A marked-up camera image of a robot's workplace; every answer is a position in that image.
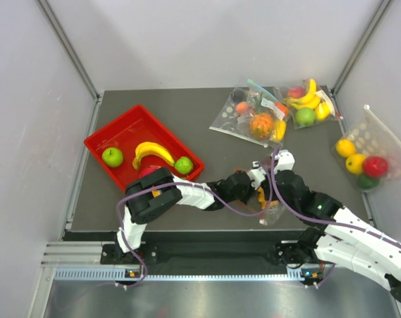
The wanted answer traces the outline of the zip bag with red zipper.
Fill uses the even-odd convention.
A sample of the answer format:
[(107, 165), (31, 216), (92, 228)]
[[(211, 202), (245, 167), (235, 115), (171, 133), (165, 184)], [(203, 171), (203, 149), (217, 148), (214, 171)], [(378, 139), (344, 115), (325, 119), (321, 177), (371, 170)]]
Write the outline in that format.
[(236, 199), (235, 213), (244, 217), (256, 217), (261, 225), (271, 226), (279, 220), (284, 208), (273, 197), (269, 170), (265, 166), (255, 166), (250, 170), (235, 170), (237, 181), (245, 182), (240, 199)]

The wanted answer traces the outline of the orange mandarin cluster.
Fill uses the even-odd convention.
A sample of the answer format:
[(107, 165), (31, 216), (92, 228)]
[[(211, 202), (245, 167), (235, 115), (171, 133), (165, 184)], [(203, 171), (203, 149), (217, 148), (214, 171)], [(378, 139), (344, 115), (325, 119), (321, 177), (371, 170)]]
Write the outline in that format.
[(258, 202), (260, 203), (262, 210), (265, 210), (266, 207), (271, 208), (278, 204), (277, 201), (267, 201), (265, 199), (265, 194), (262, 187), (259, 187), (257, 191), (258, 191)]

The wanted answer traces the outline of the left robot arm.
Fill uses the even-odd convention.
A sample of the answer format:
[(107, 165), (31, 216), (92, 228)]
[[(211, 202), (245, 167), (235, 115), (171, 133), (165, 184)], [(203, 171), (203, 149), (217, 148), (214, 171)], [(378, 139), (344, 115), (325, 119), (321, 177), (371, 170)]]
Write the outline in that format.
[(217, 182), (196, 183), (159, 168), (127, 186), (125, 197), (116, 206), (120, 217), (115, 254), (123, 262), (137, 258), (146, 226), (175, 205), (217, 211), (230, 203), (246, 203), (259, 189), (269, 190), (266, 170), (257, 166), (237, 170)]

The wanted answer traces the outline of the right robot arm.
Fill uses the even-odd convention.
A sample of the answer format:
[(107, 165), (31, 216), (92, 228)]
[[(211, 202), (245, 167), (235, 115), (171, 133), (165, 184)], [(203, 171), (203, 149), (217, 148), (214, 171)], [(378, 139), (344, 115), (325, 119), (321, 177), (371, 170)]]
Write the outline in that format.
[(310, 191), (291, 170), (267, 172), (278, 200), (319, 238), (302, 241), (298, 256), (316, 258), (360, 274), (388, 290), (401, 303), (401, 243), (358, 218), (338, 200)]

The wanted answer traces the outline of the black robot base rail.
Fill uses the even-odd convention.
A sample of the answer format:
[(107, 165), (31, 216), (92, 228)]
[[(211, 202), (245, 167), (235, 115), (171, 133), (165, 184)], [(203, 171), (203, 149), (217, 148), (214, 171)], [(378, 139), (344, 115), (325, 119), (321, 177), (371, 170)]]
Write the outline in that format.
[(318, 264), (315, 228), (304, 231), (147, 231), (136, 254), (148, 274), (281, 274)]

